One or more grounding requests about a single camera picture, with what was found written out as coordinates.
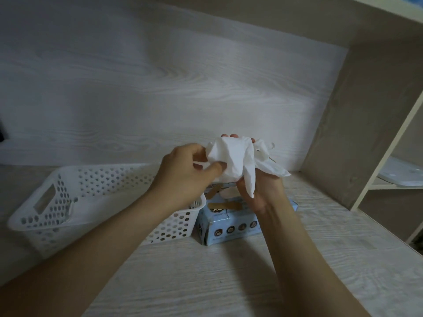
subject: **perforated basket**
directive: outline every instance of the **perforated basket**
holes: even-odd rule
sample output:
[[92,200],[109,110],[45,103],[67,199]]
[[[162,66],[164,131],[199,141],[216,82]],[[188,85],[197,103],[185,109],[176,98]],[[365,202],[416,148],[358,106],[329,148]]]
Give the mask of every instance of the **perforated basket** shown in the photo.
[[[158,164],[67,166],[53,171],[9,218],[47,258],[143,195]],[[204,194],[187,209],[173,213],[142,242],[164,242],[191,235]]]

